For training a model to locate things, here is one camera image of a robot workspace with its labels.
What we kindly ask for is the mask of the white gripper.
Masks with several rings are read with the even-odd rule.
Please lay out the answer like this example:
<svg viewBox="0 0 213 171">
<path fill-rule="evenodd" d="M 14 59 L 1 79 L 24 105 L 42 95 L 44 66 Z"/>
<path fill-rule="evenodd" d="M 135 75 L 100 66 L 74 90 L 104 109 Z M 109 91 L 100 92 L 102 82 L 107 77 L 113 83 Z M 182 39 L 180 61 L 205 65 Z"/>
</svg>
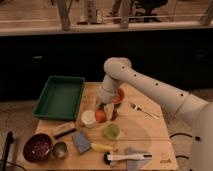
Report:
<svg viewBox="0 0 213 171">
<path fill-rule="evenodd" d="M 107 120 L 111 120 L 113 116 L 113 111 L 114 111 L 114 104 L 111 103 L 117 96 L 117 91 L 116 90 L 111 90 L 104 88 L 103 86 L 100 86 L 97 89 L 97 99 L 99 100 L 100 103 L 97 103 L 96 109 L 102 109 L 104 104 L 104 112 L 106 114 Z"/>
</svg>

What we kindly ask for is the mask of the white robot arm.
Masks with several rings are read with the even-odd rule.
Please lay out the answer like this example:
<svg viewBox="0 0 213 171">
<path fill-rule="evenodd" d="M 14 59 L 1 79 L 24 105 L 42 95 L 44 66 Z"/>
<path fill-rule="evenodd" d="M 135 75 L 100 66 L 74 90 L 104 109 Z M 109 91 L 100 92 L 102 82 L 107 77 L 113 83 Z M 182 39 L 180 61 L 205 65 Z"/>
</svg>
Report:
<svg viewBox="0 0 213 171">
<path fill-rule="evenodd" d="M 213 171 L 213 102 L 133 70 L 128 58 L 108 58 L 103 68 L 105 76 L 97 90 L 100 103 L 111 103 L 122 83 L 136 88 L 193 129 L 189 170 Z"/>
</svg>

